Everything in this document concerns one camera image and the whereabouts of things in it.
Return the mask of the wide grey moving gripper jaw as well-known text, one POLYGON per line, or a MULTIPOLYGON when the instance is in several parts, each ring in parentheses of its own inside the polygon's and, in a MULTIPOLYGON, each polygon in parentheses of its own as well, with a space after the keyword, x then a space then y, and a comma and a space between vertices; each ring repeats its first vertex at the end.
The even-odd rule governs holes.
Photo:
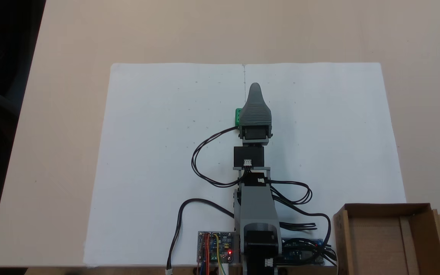
POLYGON ((264 101, 259 83, 252 83, 239 114, 239 126, 272 126, 271 110, 264 101))

